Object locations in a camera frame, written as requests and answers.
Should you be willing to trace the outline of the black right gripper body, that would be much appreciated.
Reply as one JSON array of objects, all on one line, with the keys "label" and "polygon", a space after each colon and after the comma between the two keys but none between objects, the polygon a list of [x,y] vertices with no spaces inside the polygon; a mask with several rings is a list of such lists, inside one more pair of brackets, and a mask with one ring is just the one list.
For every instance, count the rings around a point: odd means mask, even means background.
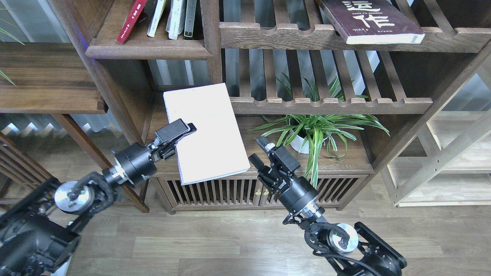
[{"label": "black right gripper body", "polygon": [[314,215],[318,211],[315,199],[317,191],[295,171],[299,162],[283,146],[267,153],[270,166],[258,171],[258,179],[271,194],[278,194],[279,201],[292,215]]}]

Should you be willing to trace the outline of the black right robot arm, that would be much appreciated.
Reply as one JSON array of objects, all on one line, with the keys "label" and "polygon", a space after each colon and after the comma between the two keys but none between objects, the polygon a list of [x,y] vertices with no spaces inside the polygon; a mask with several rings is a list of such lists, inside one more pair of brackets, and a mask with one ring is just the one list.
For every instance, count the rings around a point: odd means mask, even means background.
[{"label": "black right robot arm", "polygon": [[305,231],[305,241],[315,256],[326,258],[339,276],[400,276],[406,259],[365,224],[329,223],[324,208],[317,206],[317,191],[295,171],[299,162],[283,146],[264,136],[257,144],[270,166],[256,155],[249,160],[258,170],[259,181],[288,210],[283,224],[296,224]]}]

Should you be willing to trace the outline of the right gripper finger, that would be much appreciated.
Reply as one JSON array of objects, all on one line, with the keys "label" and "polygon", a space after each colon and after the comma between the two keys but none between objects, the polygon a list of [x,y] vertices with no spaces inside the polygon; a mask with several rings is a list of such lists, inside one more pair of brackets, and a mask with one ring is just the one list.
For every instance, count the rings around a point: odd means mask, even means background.
[{"label": "right gripper finger", "polygon": [[263,168],[267,168],[264,162],[257,156],[257,154],[252,154],[249,156],[250,162],[255,166],[257,171],[262,170]]},{"label": "right gripper finger", "polygon": [[263,149],[264,152],[269,153],[275,149],[276,144],[269,141],[265,136],[260,136],[256,143]]}]

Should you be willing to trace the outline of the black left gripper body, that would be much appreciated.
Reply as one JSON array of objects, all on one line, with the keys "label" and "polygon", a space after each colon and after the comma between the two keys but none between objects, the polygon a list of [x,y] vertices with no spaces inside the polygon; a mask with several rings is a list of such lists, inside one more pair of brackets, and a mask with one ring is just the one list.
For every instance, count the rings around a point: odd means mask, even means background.
[{"label": "black left gripper body", "polygon": [[148,180],[157,169],[160,159],[168,159],[176,153],[177,142],[185,137],[184,121],[178,119],[155,132],[155,140],[146,146],[135,143],[115,153],[116,165],[112,167],[112,187],[127,183],[131,187]]}]

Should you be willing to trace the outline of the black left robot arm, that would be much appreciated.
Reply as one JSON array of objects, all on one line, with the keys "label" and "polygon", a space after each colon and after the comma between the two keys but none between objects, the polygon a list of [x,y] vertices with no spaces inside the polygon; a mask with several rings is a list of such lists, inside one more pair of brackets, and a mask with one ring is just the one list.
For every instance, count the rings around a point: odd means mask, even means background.
[{"label": "black left robot arm", "polygon": [[91,218],[114,203],[116,189],[148,180],[157,171],[155,162],[174,155],[176,143],[195,131],[194,124],[178,119],[156,131],[152,143],[116,153],[116,165],[102,174],[44,182],[1,216],[1,275],[55,272],[74,253]]}]

